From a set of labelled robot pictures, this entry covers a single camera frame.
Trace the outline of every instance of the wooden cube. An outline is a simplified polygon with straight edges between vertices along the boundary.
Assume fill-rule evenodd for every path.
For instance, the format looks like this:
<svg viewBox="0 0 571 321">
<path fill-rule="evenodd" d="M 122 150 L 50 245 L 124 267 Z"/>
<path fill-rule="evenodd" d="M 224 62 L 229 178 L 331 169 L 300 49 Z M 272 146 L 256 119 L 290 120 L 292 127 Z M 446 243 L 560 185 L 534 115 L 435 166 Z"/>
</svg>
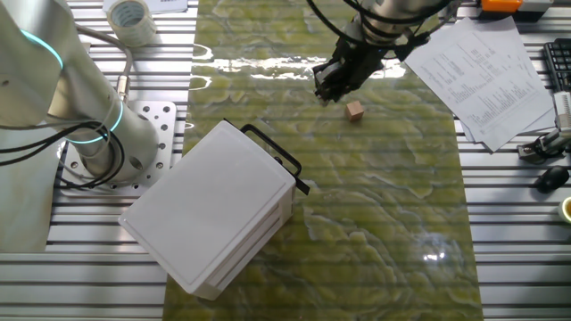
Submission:
<svg viewBox="0 0 571 321">
<path fill-rule="evenodd" d="M 359 101 L 355 101 L 352 103 L 347 103 L 347 107 L 345 108 L 345 116 L 350 122 L 357 121 L 363 117 L 365 110 L 363 106 L 360 105 Z"/>
</svg>

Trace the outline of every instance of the tape roll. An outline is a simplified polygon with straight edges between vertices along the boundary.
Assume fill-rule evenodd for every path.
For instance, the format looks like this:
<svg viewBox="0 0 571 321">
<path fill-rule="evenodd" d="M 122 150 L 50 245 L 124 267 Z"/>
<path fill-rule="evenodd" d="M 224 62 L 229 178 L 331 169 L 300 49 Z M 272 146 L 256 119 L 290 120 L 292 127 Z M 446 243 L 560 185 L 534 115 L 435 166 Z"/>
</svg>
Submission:
<svg viewBox="0 0 571 321">
<path fill-rule="evenodd" d="M 117 1 L 107 12 L 107 21 L 127 46 L 147 45 L 157 33 L 149 7 L 142 0 Z"/>
</svg>

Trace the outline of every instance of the mounting hole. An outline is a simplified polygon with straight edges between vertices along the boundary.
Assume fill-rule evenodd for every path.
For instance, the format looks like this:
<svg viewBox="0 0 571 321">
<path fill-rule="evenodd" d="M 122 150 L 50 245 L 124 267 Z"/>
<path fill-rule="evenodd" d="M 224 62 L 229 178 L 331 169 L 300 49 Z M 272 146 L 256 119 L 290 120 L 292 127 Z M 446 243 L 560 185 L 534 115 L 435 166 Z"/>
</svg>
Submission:
<svg viewBox="0 0 571 321">
<path fill-rule="evenodd" d="M 135 169 L 143 170 L 143 164 L 136 157 L 129 156 L 128 162 L 130 162 L 131 166 L 134 167 Z"/>
</svg>

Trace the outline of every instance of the metal mounting plate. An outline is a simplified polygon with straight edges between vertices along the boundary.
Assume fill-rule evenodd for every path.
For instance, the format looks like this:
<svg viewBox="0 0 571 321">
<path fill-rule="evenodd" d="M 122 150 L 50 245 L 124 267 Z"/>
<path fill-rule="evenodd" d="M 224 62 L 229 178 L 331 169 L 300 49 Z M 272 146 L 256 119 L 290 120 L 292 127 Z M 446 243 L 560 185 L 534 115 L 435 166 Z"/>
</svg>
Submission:
<svg viewBox="0 0 571 321">
<path fill-rule="evenodd" d="M 139 197 L 162 175 L 166 174 L 170 168 L 175 123 L 177 121 L 177 106 L 171 102 L 134 101 L 129 102 L 129 107 L 147 117 L 157 129 L 159 146 L 157 146 L 157 156 L 151 166 L 141 172 L 141 175 L 132 182 L 121 182 L 120 184 L 110 182 L 89 190 L 66 189 L 62 190 L 63 194 L 76 197 Z M 163 125 L 167 125 L 166 130 L 161 128 Z M 76 149 L 72 144 L 68 144 L 68 146 L 65 165 L 72 168 L 77 174 L 91 177 L 92 174 L 81 163 Z M 78 185 L 88 181 L 88 179 L 71 174 L 66 169 L 63 170 L 62 177 Z"/>
</svg>

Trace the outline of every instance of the paper sheet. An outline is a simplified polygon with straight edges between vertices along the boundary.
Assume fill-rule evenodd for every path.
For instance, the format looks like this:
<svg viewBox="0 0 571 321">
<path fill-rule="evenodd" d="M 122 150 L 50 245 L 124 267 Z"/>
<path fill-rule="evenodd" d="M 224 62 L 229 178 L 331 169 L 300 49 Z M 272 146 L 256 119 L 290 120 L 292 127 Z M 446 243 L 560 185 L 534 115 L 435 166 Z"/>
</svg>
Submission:
<svg viewBox="0 0 571 321">
<path fill-rule="evenodd" d="M 501 21 L 480 23 L 472 21 L 475 28 L 482 32 L 487 39 L 493 43 L 493 48 L 499 52 L 506 54 L 506 56 L 515 63 L 518 68 L 525 72 L 529 78 L 537 83 L 537 86 L 543 86 L 535 67 L 525 49 L 523 41 L 517 31 L 516 23 L 513 18 L 508 17 Z M 522 130 L 522 133 L 533 132 L 545 128 L 553 128 L 555 126 L 555 109 L 549 109 L 543 116 L 541 116 L 534 123 Z M 462 122 L 466 139 L 474 142 L 474 137 L 470 128 Z"/>
<path fill-rule="evenodd" d="M 514 63 L 495 48 L 495 41 L 473 21 L 463 20 L 442 30 L 406 61 L 470 128 L 475 140 L 492 151 L 553 108 L 541 81 L 524 71 L 525 61 Z"/>
<path fill-rule="evenodd" d="M 103 10 L 107 12 L 119 0 L 103 0 Z M 151 13 L 183 12 L 188 8 L 187 0 L 144 0 Z"/>
</svg>

